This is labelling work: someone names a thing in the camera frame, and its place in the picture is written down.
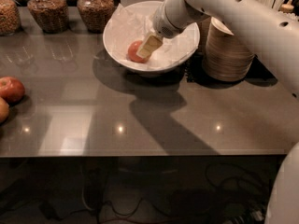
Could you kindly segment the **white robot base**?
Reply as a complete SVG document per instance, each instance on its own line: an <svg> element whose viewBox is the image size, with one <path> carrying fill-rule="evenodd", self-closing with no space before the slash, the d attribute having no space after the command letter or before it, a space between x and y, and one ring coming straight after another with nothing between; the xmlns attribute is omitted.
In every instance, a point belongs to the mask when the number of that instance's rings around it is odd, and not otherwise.
<svg viewBox="0 0 299 224"><path fill-rule="evenodd" d="M299 143L280 165L264 224L299 224Z"/></svg>

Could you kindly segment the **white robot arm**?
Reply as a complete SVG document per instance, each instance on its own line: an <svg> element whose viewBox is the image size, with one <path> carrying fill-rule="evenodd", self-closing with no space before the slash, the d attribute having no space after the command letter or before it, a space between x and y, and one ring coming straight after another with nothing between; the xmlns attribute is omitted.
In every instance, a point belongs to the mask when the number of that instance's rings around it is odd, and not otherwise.
<svg viewBox="0 0 299 224"><path fill-rule="evenodd" d="M255 0L165 0L157 8L153 31L146 35L137 55L151 55L165 38L173 38L207 17L222 21L299 98L299 22Z"/></svg>

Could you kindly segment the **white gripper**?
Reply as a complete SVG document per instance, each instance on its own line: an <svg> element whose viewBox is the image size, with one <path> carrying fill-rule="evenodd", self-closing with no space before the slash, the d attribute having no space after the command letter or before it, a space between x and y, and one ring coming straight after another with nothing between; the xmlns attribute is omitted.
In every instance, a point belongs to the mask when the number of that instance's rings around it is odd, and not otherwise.
<svg viewBox="0 0 299 224"><path fill-rule="evenodd" d="M150 57L163 44L163 38L174 38L190 24L206 18L207 14L191 7L185 0L164 0L153 15L155 33L145 36L136 55L143 59Z"/></svg>

